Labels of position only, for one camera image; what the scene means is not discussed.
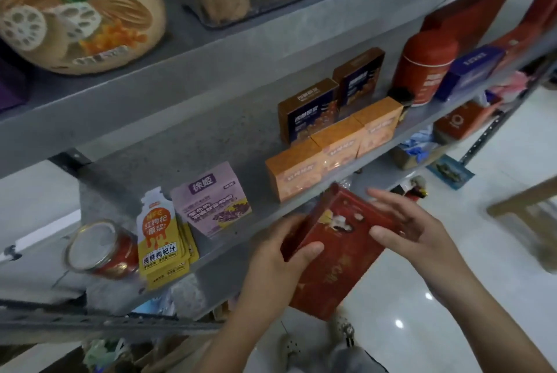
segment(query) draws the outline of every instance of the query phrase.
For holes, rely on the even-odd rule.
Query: hand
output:
[[[480,284],[443,224],[413,201],[398,194],[369,189],[372,204],[402,224],[402,231],[375,226],[370,235],[407,259],[442,304],[470,298]]]
[[[304,218],[304,215],[292,215],[275,223],[268,240],[255,251],[236,306],[236,311],[246,313],[250,322],[261,322],[267,328],[279,318],[290,304],[303,271],[323,251],[323,243],[310,243],[288,262],[284,261],[280,251],[282,242]]]

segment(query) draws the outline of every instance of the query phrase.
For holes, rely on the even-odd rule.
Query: blue box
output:
[[[435,98],[447,102],[453,93],[477,86],[491,75],[504,55],[503,49],[486,45],[456,59],[437,89]]]

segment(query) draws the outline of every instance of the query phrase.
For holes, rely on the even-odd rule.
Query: can lid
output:
[[[412,62],[427,66],[443,66],[458,56],[458,41],[442,30],[427,30],[410,37],[403,55]]]
[[[65,262],[75,271],[88,271],[101,266],[113,254],[116,239],[116,228],[112,222],[84,225],[75,232],[66,247]]]
[[[411,105],[414,103],[415,98],[414,93],[406,87],[393,87],[386,95],[399,102],[402,106]]]

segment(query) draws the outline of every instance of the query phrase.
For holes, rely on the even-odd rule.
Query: right hand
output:
[[[407,259],[444,305],[469,298],[479,281],[443,224],[413,201],[384,190],[368,189],[372,204],[402,225],[402,231],[374,226],[369,234]]]

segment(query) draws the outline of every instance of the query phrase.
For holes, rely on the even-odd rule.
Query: pink box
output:
[[[171,191],[176,212],[206,236],[251,213],[238,177],[228,162]]]

